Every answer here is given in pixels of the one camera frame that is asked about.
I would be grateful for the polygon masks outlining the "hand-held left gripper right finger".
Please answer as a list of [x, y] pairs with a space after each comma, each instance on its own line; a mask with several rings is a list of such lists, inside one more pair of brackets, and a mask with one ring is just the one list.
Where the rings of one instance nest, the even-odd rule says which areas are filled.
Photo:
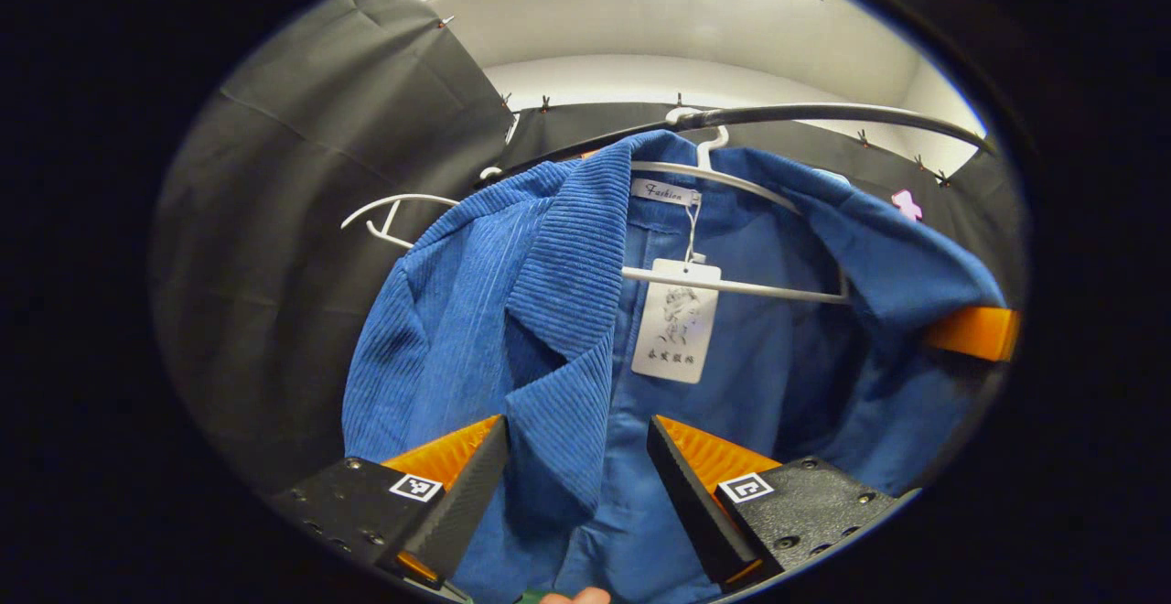
[[648, 454], [706, 577], [724, 596], [778, 586], [861, 541], [919, 496], [862, 483], [820, 457], [758, 454], [666, 416]]

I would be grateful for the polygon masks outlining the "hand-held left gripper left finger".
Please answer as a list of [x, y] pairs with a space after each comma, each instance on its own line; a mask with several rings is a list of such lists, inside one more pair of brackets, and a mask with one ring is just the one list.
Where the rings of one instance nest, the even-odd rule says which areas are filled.
[[495, 414], [383, 462], [345, 457], [269, 503], [359, 567], [422, 591], [456, 591], [509, 457], [509, 424]]

